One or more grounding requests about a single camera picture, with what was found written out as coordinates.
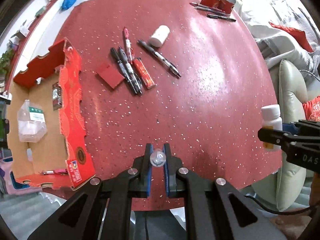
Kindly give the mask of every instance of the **blue plastic bag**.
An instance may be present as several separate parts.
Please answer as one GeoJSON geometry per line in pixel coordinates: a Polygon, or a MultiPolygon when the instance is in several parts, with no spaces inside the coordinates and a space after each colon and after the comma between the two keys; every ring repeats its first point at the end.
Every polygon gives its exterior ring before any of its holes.
{"type": "Polygon", "coordinates": [[[76,0],[64,0],[61,6],[62,10],[68,10],[75,2],[76,0]]]}

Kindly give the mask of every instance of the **white cylinder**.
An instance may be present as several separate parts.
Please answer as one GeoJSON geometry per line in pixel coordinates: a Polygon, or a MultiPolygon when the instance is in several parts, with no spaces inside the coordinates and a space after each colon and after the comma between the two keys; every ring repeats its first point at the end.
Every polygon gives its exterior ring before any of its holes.
{"type": "MultiPolygon", "coordinates": [[[[282,131],[282,119],[280,117],[280,106],[270,105],[261,107],[262,127],[282,131]]],[[[281,146],[272,143],[263,143],[263,147],[268,151],[277,151],[281,146]]]]}
{"type": "Polygon", "coordinates": [[[161,47],[167,39],[170,29],[166,25],[160,25],[158,29],[150,36],[148,43],[154,47],[161,47]]]}

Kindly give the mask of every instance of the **metal screw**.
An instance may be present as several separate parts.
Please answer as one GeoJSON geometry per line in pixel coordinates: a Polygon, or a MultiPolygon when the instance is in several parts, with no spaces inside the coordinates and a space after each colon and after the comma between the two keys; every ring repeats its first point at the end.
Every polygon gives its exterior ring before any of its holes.
{"type": "Polygon", "coordinates": [[[99,183],[100,183],[100,179],[99,178],[90,179],[90,184],[91,185],[98,185],[99,183]]]}
{"type": "Polygon", "coordinates": [[[179,169],[179,172],[181,174],[187,174],[189,172],[189,170],[187,168],[182,167],[182,168],[179,169]]]}
{"type": "Polygon", "coordinates": [[[138,172],[138,170],[137,170],[136,168],[130,168],[130,169],[128,169],[128,173],[129,173],[130,175],[137,174],[137,172],[138,172]]]}
{"type": "Polygon", "coordinates": [[[216,182],[218,185],[223,186],[226,184],[226,180],[224,178],[217,178],[216,182]]]}

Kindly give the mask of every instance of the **red cardboard box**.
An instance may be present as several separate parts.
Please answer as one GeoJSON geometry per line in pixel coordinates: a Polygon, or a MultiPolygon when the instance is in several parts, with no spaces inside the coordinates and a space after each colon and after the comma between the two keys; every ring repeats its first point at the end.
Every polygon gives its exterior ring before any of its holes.
{"type": "Polygon", "coordinates": [[[95,176],[90,154],[84,144],[84,118],[80,113],[81,57],[65,38],[49,48],[49,53],[36,57],[18,73],[10,84],[11,104],[7,107],[10,121],[8,147],[12,152],[12,171],[17,182],[35,187],[81,187],[95,176]],[[55,68],[61,66],[60,72],[55,68]],[[36,79],[44,80],[38,85],[36,79]],[[59,82],[62,108],[53,110],[52,85],[59,82]],[[25,99],[41,106],[47,133],[36,143],[19,141],[17,111],[25,99]],[[32,157],[27,155],[30,148],[32,157]],[[40,175],[41,171],[68,169],[68,175],[40,175]]]}

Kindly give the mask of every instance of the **red pillow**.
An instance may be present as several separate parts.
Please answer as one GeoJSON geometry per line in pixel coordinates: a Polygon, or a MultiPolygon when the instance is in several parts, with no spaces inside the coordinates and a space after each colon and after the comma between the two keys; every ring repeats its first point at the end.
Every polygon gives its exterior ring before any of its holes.
{"type": "Polygon", "coordinates": [[[320,96],[302,104],[306,120],[320,122],[320,96]]]}
{"type": "Polygon", "coordinates": [[[295,40],[299,43],[299,45],[303,49],[305,49],[307,52],[313,52],[313,49],[311,48],[311,46],[306,38],[306,33],[304,31],[300,31],[300,30],[292,28],[292,27],[284,27],[282,25],[275,25],[272,22],[269,22],[269,23],[272,27],[289,33],[292,37],[295,38],[295,40]]]}

